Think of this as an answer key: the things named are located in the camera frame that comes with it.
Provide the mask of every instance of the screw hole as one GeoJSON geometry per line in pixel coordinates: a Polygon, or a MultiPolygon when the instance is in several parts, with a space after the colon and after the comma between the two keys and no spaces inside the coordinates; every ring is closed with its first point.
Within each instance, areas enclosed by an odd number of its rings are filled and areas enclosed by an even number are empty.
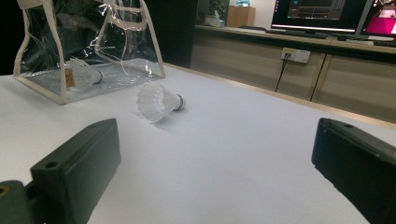
{"type": "Polygon", "coordinates": [[[0,197],[3,197],[9,191],[9,186],[0,186],[0,197]]]}
{"type": "Polygon", "coordinates": [[[51,161],[51,162],[49,162],[49,163],[46,164],[46,168],[47,168],[47,169],[50,169],[50,168],[53,168],[53,167],[55,167],[55,166],[57,166],[57,165],[58,165],[58,162],[56,162],[56,161],[51,161]]]}

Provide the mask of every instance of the clear plastic bag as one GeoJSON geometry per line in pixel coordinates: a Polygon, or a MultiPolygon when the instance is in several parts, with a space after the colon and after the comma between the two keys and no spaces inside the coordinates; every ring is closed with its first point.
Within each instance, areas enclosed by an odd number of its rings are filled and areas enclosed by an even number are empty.
{"type": "Polygon", "coordinates": [[[144,0],[18,0],[14,77],[67,104],[165,77],[144,0]]]}

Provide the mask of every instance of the monitor screen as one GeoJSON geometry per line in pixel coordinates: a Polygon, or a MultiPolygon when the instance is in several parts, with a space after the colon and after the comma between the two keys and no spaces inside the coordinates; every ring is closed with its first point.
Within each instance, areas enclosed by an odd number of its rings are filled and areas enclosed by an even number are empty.
{"type": "Polygon", "coordinates": [[[276,0],[271,28],[355,34],[367,0],[276,0]]]}
{"type": "Polygon", "coordinates": [[[391,0],[372,0],[361,33],[396,37],[396,6],[391,0]]]}

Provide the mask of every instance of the white shuttlecock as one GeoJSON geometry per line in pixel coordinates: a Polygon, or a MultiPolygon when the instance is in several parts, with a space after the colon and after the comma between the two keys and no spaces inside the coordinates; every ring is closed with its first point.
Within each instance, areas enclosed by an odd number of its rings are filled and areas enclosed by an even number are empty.
{"type": "Polygon", "coordinates": [[[69,88],[70,91],[85,91],[93,84],[103,80],[103,74],[101,72],[80,59],[71,58],[70,62],[66,64],[70,64],[75,82],[75,86],[69,88]]]}
{"type": "Polygon", "coordinates": [[[173,110],[179,110],[186,101],[178,94],[173,94],[158,82],[143,84],[137,94],[137,106],[140,116],[154,123],[167,116],[173,110]]]}

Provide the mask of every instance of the desk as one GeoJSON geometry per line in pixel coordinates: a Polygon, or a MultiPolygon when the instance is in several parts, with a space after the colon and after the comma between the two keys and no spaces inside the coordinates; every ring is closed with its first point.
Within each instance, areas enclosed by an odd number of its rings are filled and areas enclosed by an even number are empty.
{"type": "Polygon", "coordinates": [[[159,82],[187,105],[155,125],[137,115],[137,87],[57,105],[0,77],[0,181],[27,184],[29,168],[53,149],[116,118],[122,163],[91,224],[367,223],[311,162],[318,120],[396,145],[394,125],[171,65],[165,71],[159,82]]]}

